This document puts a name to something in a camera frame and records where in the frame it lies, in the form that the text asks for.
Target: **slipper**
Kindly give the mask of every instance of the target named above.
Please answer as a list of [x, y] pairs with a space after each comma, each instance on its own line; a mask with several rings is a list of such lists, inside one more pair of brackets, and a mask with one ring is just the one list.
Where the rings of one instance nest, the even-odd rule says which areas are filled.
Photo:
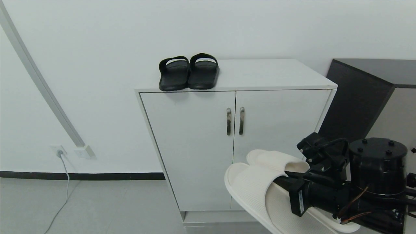
[[224, 180], [234, 200], [272, 234], [336, 234], [309, 213], [292, 214], [289, 197], [273, 183], [279, 176], [285, 173], [240, 162], [227, 169]]
[[162, 91], [182, 90], [187, 87], [190, 72], [189, 61], [184, 56], [167, 58], [159, 63], [159, 89]]
[[[250, 151], [247, 155], [247, 162], [249, 165], [261, 165], [263, 167], [268, 167], [279, 172], [288, 171], [305, 173], [309, 169], [309, 164], [297, 157], [279, 151], [267, 151], [262, 149], [255, 149]], [[279, 188], [287, 197], [289, 197], [288, 191], [280, 186]], [[320, 222], [326, 223], [326, 225], [339, 232], [352, 233], [361, 227], [359, 224], [353, 222], [340, 224], [340, 219], [333, 219], [332, 217], [328, 217], [327, 215], [323, 214], [327, 213], [330, 215], [328, 212], [322, 211], [321, 209], [315, 207], [310, 207], [306, 212], [308, 212]]]
[[[212, 61], [199, 61], [200, 59], [212, 59]], [[200, 53], [192, 56], [190, 60], [191, 74], [188, 79], [188, 87], [194, 90], [208, 90], [214, 88], [217, 83], [220, 68], [214, 56]]]

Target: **cabinet top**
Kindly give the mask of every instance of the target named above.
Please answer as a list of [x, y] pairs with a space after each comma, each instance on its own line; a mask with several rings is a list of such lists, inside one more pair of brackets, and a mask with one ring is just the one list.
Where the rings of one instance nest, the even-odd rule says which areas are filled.
[[[183, 89], [177, 92], [241, 90], [319, 90], [335, 89], [337, 84], [295, 59], [218, 60], [220, 74], [210, 90]], [[135, 92], [162, 92], [160, 72], [140, 77]]]

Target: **wall outlet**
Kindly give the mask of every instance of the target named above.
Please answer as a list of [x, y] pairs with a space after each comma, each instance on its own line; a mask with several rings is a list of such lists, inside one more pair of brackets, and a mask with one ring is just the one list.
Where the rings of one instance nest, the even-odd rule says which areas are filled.
[[83, 159], [92, 159], [93, 157], [95, 157], [95, 154], [89, 145], [75, 148], [74, 152], [77, 154], [78, 157]]
[[64, 155], [67, 155], [67, 152], [64, 150], [64, 148], [62, 147], [62, 145], [57, 145], [57, 144], [52, 144], [50, 145], [52, 151], [53, 151], [53, 156], [57, 156], [56, 152], [58, 150], [62, 150], [62, 152], [64, 153]]

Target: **floor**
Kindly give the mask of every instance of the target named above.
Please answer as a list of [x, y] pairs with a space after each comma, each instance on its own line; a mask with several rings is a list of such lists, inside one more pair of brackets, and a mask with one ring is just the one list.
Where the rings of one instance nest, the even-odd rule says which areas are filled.
[[[65, 189], [66, 181], [1, 178], [0, 234], [43, 234]], [[48, 234], [186, 234], [166, 181], [71, 181], [69, 192]], [[195, 233], [229, 234], [215, 227]], [[408, 218], [406, 233], [416, 233], [416, 219]]]

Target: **cabinet handle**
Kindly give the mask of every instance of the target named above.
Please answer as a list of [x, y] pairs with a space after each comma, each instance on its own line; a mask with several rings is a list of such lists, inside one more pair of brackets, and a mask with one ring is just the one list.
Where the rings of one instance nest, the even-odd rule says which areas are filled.
[[240, 135], [243, 134], [243, 130], [244, 130], [244, 115], [245, 115], [244, 107], [241, 107], [240, 108], [240, 132], [239, 132]]
[[227, 136], [231, 135], [231, 109], [227, 108]]

